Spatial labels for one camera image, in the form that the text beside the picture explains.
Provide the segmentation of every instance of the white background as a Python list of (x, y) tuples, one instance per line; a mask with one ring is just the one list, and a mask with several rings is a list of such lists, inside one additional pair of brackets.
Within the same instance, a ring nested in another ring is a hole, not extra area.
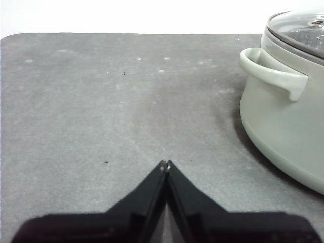
[(261, 34), (271, 15), (312, 2), (1, 0), (1, 38), (25, 32)]

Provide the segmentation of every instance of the pot handle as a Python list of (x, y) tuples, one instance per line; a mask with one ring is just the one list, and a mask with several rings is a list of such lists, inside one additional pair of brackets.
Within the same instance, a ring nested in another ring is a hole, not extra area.
[(263, 48), (241, 51), (240, 65), (249, 75), (287, 90), (291, 101), (299, 100), (308, 81), (308, 76), (279, 62)]

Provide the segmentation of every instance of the pot lid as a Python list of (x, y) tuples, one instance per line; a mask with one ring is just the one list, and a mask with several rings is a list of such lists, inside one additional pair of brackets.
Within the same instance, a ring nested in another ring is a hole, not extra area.
[(324, 6), (322, 10), (289, 11), (268, 21), (269, 31), (287, 44), (324, 58)]

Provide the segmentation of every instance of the pot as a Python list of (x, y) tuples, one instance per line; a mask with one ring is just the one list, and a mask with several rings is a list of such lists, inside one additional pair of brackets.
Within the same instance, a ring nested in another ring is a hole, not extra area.
[(243, 50), (240, 64), (249, 75), (240, 102), (248, 136), (278, 168), (324, 194), (324, 11), (270, 17), (261, 48)]

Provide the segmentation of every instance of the gray countertop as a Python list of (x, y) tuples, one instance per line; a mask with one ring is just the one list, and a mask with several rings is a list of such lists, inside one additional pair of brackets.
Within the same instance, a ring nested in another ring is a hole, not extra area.
[(34, 216), (106, 211), (162, 159), (229, 211), (299, 214), (324, 237), (324, 196), (272, 165), (242, 127), (247, 75), (238, 57), (259, 42), (260, 35), (2, 39), (3, 242)]

